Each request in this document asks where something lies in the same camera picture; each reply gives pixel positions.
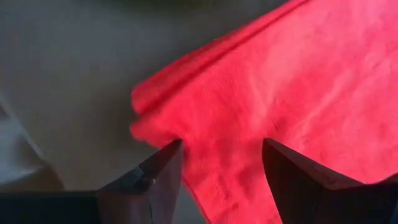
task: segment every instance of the gray surface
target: gray surface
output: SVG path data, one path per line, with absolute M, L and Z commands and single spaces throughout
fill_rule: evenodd
M 2 102 L 67 189 L 97 189 L 153 152 L 129 135 L 134 85 L 281 2 L 182 11 L 117 1 L 0 1 Z M 182 197 L 180 223 L 198 214 Z

